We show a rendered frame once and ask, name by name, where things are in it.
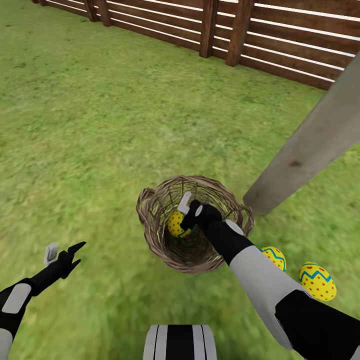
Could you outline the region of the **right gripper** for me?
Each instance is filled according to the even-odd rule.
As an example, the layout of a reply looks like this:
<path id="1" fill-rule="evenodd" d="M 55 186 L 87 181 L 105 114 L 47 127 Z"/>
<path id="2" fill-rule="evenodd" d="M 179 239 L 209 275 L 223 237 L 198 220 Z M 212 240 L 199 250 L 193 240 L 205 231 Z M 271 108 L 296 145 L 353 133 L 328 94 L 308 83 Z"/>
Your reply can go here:
<path id="1" fill-rule="evenodd" d="M 192 219 L 192 213 L 196 209 L 196 207 L 200 205 L 201 202 L 199 202 L 198 200 L 192 200 L 189 202 L 188 214 L 184 216 L 182 222 L 180 223 L 181 228 L 184 229 L 185 231 L 188 230 L 188 228 L 193 230 L 196 227 L 196 222 L 194 222 Z"/>

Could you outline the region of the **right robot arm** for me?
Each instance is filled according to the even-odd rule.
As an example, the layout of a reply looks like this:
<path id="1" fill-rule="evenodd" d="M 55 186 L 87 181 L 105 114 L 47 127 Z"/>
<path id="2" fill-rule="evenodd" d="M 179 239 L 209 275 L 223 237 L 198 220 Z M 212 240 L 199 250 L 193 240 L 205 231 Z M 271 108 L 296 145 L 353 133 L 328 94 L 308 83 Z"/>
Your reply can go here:
<path id="1" fill-rule="evenodd" d="M 186 191 L 177 209 L 180 226 L 196 224 L 232 270 L 259 317 L 285 349 L 304 360 L 360 360 L 360 320 L 315 300 L 301 284 L 266 257 L 242 229 L 210 204 Z"/>

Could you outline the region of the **easter egg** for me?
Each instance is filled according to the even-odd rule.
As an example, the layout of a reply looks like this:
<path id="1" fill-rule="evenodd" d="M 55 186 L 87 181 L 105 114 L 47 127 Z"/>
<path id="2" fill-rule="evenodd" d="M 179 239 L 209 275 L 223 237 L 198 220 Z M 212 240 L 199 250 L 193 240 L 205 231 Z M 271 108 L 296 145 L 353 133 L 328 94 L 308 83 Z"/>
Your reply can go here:
<path id="1" fill-rule="evenodd" d="M 172 237 L 183 238 L 193 231 L 189 228 L 187 230 L 181 228 L 180 224 L 182 223 L 185 215 L 186 214 L 184 214 L 184 212 L 176 210 L 169 216 L 167 225 L 169 234 Z"/>
<path id="2" fill-rule="evenodd" d="M 316 301 L 329 301 L 336 295 L 337 288 L 334 280 L 323 267 L 316 263 L 307 262 L 301 266 L 299 281 Z"/>
<path id="3" fill-rule="evenodd" d="M 276 247 L 268 246 L 259 250 L 285 273 L 286 260 L 279 249 L 277 249 Z"/>

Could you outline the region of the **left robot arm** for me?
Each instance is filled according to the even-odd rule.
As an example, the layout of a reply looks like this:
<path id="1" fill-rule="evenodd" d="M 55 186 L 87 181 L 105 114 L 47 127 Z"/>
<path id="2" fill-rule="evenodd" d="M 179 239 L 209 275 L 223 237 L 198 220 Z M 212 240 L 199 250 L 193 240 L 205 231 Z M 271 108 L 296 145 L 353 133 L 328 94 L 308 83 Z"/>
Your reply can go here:
<path id="1" fill-rule="evenodd" d="M 66 279 L 81 259 L 73 262 L 75 253 L 87 242 L 83 241 L 61 251 L 58 243 L 50 244 L 44 255 L 45 269 L 32 278 L 24 278 L 0 292 L 0 360 L 7 360 L 12 343 L 32 297 L 37 297 L 60 278 Z"/>

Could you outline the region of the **wicker basket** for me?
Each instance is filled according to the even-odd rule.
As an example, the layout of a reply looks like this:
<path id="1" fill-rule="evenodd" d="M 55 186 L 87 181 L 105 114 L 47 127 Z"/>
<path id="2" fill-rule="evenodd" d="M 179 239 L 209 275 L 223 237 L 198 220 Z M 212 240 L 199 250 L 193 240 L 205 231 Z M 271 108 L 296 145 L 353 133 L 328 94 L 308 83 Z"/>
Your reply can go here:
<path id="1" fill-rule="evenodd" d="M 197 191 L 197 188 L 205 192 Z M 255 215 L 251 207 L 239 204 L 227 186 L 200 174 L 172 176 L 154 190 L 149 187 L 141 190 L 135 209 L 143 225 L 149 249 L 172 270 L 189 275 L 203 275 L 216 271 L 226 262 L 198 225 L 196 224 L 187 236 L 169 236 L 169 216 L 178 210 L 177 207 L 186 191 L 191 192 L 189 202 L 197 200 L 201 205 L 214 206 L 223 215 L 221 221 L 233 221 L 247 239 L 252 234 Z M 141 204 L 145 199 L 148 200 L 142 209 Z M 243 210 L 249 219 L 242 229 L 245 220 Z"/>

